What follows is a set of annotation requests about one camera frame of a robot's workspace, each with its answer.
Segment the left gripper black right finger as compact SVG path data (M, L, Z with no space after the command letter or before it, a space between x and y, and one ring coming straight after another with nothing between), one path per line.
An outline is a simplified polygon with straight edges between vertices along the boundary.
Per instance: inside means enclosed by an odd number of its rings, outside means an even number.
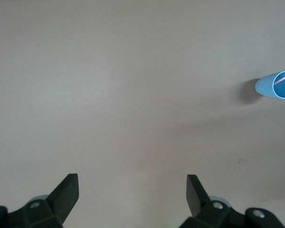
M272 212L248 208L245 214L235 211L222 200L210 198L197 175L187 175L186 199L192 214L181 228L284 228Z

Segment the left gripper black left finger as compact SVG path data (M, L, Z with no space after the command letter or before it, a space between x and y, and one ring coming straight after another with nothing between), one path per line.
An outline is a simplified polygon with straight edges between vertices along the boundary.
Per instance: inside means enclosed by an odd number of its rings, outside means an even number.
M44 199L34 199L11 213L0 206L0 228L62 228L78 199L78 174L71 173Z

